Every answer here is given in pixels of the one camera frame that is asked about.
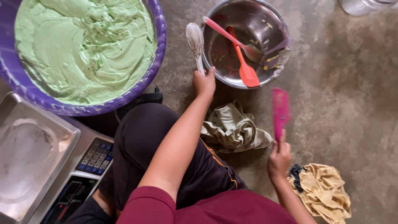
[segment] green frosting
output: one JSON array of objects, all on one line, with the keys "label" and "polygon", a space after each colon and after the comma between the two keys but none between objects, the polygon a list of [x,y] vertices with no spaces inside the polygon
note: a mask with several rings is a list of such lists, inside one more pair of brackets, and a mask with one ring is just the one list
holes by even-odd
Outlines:
[{"label": "green frosting", "polygon": [[15,38],[32,81],[74,105],[100,104],[127,92],[156,50],[141,0],[23,0]]}]

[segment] yellow rag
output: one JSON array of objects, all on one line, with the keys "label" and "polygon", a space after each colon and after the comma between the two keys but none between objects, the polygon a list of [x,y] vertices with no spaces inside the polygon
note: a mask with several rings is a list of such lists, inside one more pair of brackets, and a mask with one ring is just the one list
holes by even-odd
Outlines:
[{"label": "yellow rag", "polygon": [[310,163],[299,173],[302,193],[293,184],[294,177],[288,177],[294,192],[313,216],[322,216],[330,224],[345,224],[351,217],[351,202],[344,191],[344,181],[334,167]]}]

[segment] purple plastic basin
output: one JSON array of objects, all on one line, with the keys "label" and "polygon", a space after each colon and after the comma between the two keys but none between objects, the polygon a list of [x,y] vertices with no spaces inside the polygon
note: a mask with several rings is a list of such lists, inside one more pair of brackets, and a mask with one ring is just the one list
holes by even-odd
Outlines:
[{"label": "purple plastic basin", "polygon": [[42,92],[21,67],[15,51],[14,23],[22,0],[0,0],[0,75],[11,89],[32,104],[56,114],[92,116],[124,106],[140,95],[156,76],[166,49],[166,23],[157,0],[145,0],[153,16],[158,42],[155,57],[141,81],[123,95],[102,104],[89,106],[59,102]]}]

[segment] white whisk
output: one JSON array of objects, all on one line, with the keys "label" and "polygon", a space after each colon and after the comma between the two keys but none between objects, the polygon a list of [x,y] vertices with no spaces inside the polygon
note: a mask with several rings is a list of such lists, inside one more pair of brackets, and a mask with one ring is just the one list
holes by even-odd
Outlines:
[{"label": "white whisk", "polygon": [[187,28],[185,29],[185,34],[187,36],[188,43],[192,49],[192,52],[195,56],[198,70],[203,75],[205,75],[202,63],[202,51],[204,43],[202,31],[200,30],[198,25],[196,25],[195,23],[190,23],[187,25]]}]

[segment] beige cloth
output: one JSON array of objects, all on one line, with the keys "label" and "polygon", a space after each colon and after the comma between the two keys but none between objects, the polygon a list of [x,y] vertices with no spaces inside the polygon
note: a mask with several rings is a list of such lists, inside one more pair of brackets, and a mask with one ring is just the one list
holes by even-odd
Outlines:
[{"label": "beige cloth", "polygon": [[313,216],[322,216],[330,224],[345,224],[351,217],[351,202],[344,191],[344,181],[334,167],[310,163],[299,173],[302,193],[293,185],[294,177],[288,177],[293,190]]},{"label": "beige cloth", "polygon": [[248,149],[259,149],[269,146],[272,137],[265,131],[256,128],[252,114],[243,113],[238,100],[219,106],[210,113],[203,123],[201,138],[206,143],[219,143],[224,147],[217,152],[234,153]]}]

